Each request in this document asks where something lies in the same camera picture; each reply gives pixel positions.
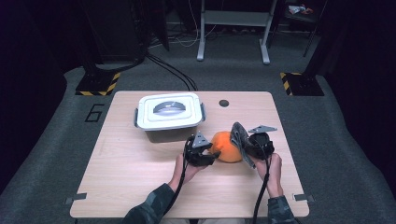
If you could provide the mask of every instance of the black speaker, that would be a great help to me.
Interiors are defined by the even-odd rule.
[[[103,63],[144,59],[149,45],[143,0],[79,0]]]

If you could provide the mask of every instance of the gray carpet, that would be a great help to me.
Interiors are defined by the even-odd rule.
[[[149,52],[191,77],[199,91],[269,91],[273,94],[304,192],[314,195],[302,223],[395,223],[396,202],[382,174],[367,160],[346,129],[343,115],[324,77],[325,96],[288,96],[280,72],[303,72],[307,39],[279,34],[263,65],[259,36],[229,35],[206,42],[205,60],[196,61],[198,43],[171,44]],[[105,67],[116,67],[111,64]],[[76,96],[82,68],[65,74],[67,91],[47,130],[0,196],[0,223],[74,223],[70,204],[83,177],[110,107],[109,96]],[[114,91],[186,91],[185,84],[145,60],[122,72]],[[94,104],[103,114],[84,122]],[[79,219],[78,223],[120,223],[119,219]]]

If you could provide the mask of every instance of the metal bracket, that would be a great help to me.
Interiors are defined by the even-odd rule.
[[[272,131],[277,131],[277,128],[260,125],[257,128],[249,130],[250,133],[267,133],[267,132],[272,132]]]
[[[296,202],[306,200],[308,203],[314,203],[315,199],[313,195],[306,195],[306,194],[293,194],[293,199]]]
[[[66,198],[66,199],[64,200],[64,204],[70,204],[70,203],[72,203],[72,202],[75,201],[75,200],[84,200],[84,199],[86,199],[86,198],[87,198],[87,193],[76,194],[76,195],[73,196],[73,197]]]
[[[204,147],[209,145],[210,143],[206,140],[201,131],[198,131],[197,135],[194,138],[194,142],[192,143],[192,147]]]

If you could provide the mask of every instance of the wooden table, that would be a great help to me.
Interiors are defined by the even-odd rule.
[[[151,143],[146,133],[134,126],[134,110],[139,100],[162,93],[171,92],[115,94],[78,189],[78,193],[87,193],[87,197],[73,202],[72,217],[124,217],[132,207],[145,201],[152,190],[169,182],[175,158],[183,151],[185,141]],[[230,131],[236,121],[247,130],[259,125],[277,128],[268,134],[283,161],[284,193],[294,215],[307,216],[307,202],[292,198],[292,194],[304,192],[272,95],[262,91],[197,91],[196,94],[205,104],[207,114],[197,130],[208,141],[217,132]],[[220,106],[220,100],[229,101],[229,106]],[[244,161],[215,161],[183,186],[165,217],[252,217],[261,186],[257,171]],[[265,192],[259,217],[267,216],[267,200]]]

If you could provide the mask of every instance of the black stand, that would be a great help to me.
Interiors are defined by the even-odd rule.
[[[322,27],[325,27],[322,37],[317,48],[309,61],[305,71],[301,74],[282,73],[280,74],[284,83],[287,95],[303,95],[303,96],[323,96],[324,93],[315,79],[318,71],[323,68],[323,64],[327,57],[337,58],[340,45],[343,43],[345,32],[347,30],[347,22],[349,10],[340,12],[339,4],[343,4],[341,0],[329,1],[326,11],[323,14]]]
[[[315,77],[309,78],[301,73],[281,73],[280,77],[287,95],[324,96]]]
[[[78,3],[78,1],[71,3],[69,10],[66,12],[70,44],[85,70],[84,77],[76,87],[76,95],[109,95],[114,90],[120,72],[137,66],[143,62],[143,59],[135,59],[133,64],[117,69],[104,70],[98,68],[87,47],[81,27],[82,21],[78,22],[78,19],[76,19],[81,11]]]

